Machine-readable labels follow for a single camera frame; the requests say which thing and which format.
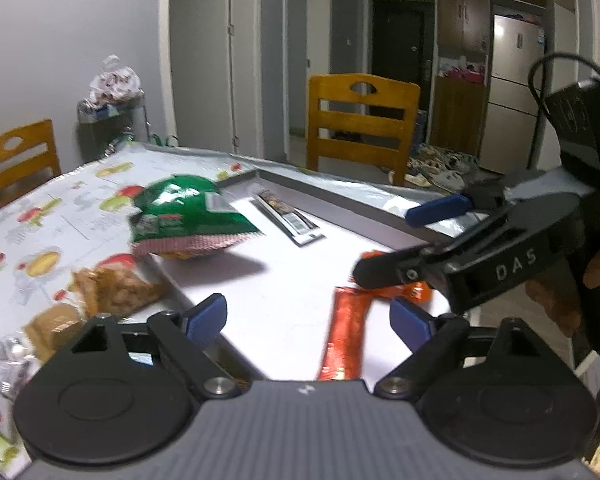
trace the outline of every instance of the refrigerator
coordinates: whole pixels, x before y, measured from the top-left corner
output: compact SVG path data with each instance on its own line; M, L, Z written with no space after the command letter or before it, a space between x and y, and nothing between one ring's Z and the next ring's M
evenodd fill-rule
M496 16L493 61L484 132L478 164L496 173L526 170L533 147L538 105L527 75L544 55L544 30L533 23ZM542 69L534 86L542 85Z

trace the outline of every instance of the metal screw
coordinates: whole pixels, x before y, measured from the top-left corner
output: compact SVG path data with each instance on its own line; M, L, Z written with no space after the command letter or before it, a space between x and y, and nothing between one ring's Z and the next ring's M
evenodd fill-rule
M445 264L445 272L458 272L458 270L460 270L460 266L458 264L453 262Z
M380 383L380 388L388 394L399 395L406 393L409 388L409 381L402 377L387 377Z
M235 382L227 377L212 377L204 384L205 390L217 396L225 395L235 388Z

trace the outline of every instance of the white plastic bag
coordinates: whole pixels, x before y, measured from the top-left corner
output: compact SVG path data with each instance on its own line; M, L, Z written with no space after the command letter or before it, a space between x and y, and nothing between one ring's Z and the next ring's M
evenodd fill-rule
M129 101L142 92L138 75L128 66L120 66L120 58L115 54L104 60L90 86L87 102L96 110L107 104Z

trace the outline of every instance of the wooden chair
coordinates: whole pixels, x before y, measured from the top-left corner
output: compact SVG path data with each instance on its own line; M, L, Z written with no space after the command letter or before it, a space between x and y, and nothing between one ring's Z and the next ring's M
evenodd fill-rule
M29 158L19 156L28 150L40 152L42 146L45 146L42 153ZM47 168L51 176L42 174ZM60 174L50 119L16 128L0 136L0 208Z
M361 94L353 89L358 83L371 85L375 92ZM404 110L402 120L356 113L321 110L320 101L356 103ZM394 184L404 183L409 160L411 137L418 114L420 87L369 74L316 75L309 81L306 166L318 170L318 158L328 156L374 164L395 170ZM376 137L393 137L400 141L397 150L380 148L347 140L321 139L320 128Z

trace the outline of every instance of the fruit print tablecloth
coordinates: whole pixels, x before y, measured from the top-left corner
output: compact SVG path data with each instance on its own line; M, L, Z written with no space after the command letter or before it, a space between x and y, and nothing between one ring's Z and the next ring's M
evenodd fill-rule
M304 180L398 216L420 203L360 182L304 174L263 160L203 150L149 150L142 144L130 144L0 210L0 337L21 330L55 302L71 303L68 285L72 270L107 260L135 267L128 254L127 217L134 210L133 197L148 184L172 174L219 180L254 168ZM456 220L435 227L451 236L465 228L465 221ZM161 305L150 307L153 312L155 309ZM10 446L0 437L0 472L4 476L14 478L28 463L22 444Z

